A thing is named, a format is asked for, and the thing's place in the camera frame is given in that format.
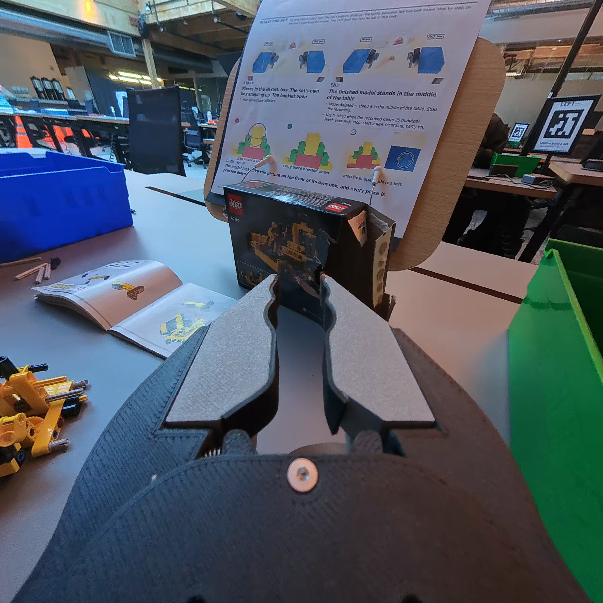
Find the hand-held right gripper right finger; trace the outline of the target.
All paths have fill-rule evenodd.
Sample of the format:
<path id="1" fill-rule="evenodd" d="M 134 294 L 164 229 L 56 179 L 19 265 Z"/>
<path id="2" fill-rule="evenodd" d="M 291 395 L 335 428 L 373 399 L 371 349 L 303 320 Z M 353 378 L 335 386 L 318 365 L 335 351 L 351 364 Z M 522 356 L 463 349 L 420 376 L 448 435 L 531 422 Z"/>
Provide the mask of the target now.
<path id="1" fill-rule="evenodd" d="M 337 283 L 321 277 L 323 399 L 331 434 L 377 432 L 385 447 L 397 429 L 436 424 L 388 322 Z"/>

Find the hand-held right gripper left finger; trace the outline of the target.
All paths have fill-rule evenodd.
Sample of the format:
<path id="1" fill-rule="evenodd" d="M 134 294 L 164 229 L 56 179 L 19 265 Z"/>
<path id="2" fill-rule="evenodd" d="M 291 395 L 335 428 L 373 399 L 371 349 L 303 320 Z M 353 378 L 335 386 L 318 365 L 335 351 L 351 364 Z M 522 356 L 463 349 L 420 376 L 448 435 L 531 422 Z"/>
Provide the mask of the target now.
<path id="1" fill-rule="evenodd" d="M 278 409 L 279 276 L 269 275 L 210 325 L 165 418 L 176 428 L 256 436 Z"/>

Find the lego instruction booklet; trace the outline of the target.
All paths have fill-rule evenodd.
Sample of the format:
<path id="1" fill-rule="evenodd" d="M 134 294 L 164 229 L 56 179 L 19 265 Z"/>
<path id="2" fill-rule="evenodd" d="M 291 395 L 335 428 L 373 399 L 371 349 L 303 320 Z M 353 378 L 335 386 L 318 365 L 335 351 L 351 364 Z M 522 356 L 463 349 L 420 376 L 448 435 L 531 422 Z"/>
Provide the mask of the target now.
<path id="1" fill-rule="evenodd" d="M 33 288 L 36 299 L 73 309 L 106 332 L 163 359 L 237 300 L 182 283 L 154 260 L 121 260 Z"/>

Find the blue plastic bin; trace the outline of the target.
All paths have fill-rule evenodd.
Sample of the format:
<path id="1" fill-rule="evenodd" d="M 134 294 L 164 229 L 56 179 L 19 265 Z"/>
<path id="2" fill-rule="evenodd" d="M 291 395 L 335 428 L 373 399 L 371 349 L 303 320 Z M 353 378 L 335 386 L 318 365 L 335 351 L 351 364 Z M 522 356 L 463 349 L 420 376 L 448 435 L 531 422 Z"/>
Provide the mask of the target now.
<path id="1" fill-rule="evenodd" d="M 122 164 L 52 151 L 1 153 L 1 262 L 132 224 Z"/>

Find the black lego set box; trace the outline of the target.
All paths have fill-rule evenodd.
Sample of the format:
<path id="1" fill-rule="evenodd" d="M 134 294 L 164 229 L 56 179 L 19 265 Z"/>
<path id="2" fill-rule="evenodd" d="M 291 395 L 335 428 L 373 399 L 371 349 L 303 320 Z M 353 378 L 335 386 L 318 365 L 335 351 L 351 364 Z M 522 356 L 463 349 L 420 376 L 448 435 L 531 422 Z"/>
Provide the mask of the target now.
<path id="1" fill-rule="evenodd" d="M 323 321 L 320 276 L 331 276 L 381 318 L 396 222 L 361 201 L 251 180 L 226 186 L 238 283 L 254 288 L 279 276 L 281 304 Z"/>

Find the yellow lego bulldozer model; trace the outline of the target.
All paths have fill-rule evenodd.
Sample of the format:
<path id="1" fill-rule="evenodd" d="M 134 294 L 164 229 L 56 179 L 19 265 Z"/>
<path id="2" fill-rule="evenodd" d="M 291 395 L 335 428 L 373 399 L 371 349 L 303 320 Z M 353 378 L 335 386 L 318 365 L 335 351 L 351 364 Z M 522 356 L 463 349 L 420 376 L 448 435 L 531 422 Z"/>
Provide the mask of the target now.
<path id="1" fill-rule="evenodd" d="M 27 456 L 69 447 L 62 427 L 87 402 L 88 380 L 37 377 L 47 370 L 47 364 L 18 367 L 9 357 L 1 357 L 1 478 L 16 474 Z"/>

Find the green plastic bin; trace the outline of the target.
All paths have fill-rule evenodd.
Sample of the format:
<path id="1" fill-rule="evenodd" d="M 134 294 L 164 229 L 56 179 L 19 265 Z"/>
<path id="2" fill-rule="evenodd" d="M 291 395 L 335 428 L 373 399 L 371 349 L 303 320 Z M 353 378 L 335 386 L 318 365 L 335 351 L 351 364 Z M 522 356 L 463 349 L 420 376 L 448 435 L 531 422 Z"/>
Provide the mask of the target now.
<path id="1" fill-rule="evenodd" d="M 566 565 L 602 602 L 602 249 L 549 239 L 508 330 L 510 445 Z"/>
<path id="2" fill-rule="evenodd" d="M 508 155 L 494 153 L 488 175 L 522 178 L 527 174 L 532 174 L 539 166 L 540 158 L 538 156 L 527 155 Z"/>

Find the wooden document stand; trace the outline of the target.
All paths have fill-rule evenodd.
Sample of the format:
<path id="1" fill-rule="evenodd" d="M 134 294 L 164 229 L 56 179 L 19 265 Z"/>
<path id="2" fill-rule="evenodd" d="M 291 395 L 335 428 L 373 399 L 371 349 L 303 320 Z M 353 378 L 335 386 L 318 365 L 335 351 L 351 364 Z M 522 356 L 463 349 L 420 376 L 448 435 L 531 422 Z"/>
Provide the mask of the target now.
<path id="1" fill-rule="evenodd" d="M 214 140 L 214 150 L 204 185 L 204 200 L 210 213 L 218 220 L 227 221 L 227 208 L 223 194 L 212 193 L 216 170 L 220 163 L 223 135 L 228 123 L 230 101 L 238 78 L 240 60 L 231 70 L 222 106 L 222 117 Z M 282 90 L 266 82 L 252 83 L 251 76 L 242 77 L 244 84 L 251 84 L 252 92 L 260 92 L 260 101 L 318 100 L 321 87 L 328 96 L 328 78 L 319 75 L 318 80 L 302 81 L 285 86 Z M 389 258 L 394 269 L 407 269 L 426 260 L 439 245 L 456 200 L 465 185 L 471 163 L 486 131 L 491 113 L 499 99 L 504 80 L 504 64 L 499 50 L 487 40 L 477 38 L 463 78 L 448 113 L 446 123 L 434 152 L 431 165 L 415 203 L 410 223 L 402 242 Z"/>

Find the black office chair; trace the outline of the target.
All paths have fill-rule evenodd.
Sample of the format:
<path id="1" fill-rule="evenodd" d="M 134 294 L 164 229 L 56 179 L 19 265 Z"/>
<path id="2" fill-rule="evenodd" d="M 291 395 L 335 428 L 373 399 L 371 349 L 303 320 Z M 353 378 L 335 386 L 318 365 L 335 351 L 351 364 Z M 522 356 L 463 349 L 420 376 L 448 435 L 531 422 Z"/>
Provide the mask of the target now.
<path id="1" fill-rule="evenodd" d="M 204 142 L 202 131 L 192 110 L 182 110 L 182 123 L 188 124 L 184 131 L 184 147 L 188 167 L 196 164 L 207 169 L 210 160 L 209 146 Z"/>
<path id="2" fill-rule="evenodd" d="M 129 90 L 127 102 L 132 170 L 185 177 L 179 88 Z"/>

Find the printed instruction sheet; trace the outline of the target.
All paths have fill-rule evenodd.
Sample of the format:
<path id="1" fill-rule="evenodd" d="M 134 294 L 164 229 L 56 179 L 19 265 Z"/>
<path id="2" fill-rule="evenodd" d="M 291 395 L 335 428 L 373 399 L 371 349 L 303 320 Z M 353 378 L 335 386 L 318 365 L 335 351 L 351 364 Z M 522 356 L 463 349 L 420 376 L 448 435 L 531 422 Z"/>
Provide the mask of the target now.
<path id="1" fill-rule="evenodd" d="M 212 193 L 247 178 L 369 202 L 403 236 L 490 1 L 261 1 Z M 252 83 L 326 75 L 318 100 Z"/>

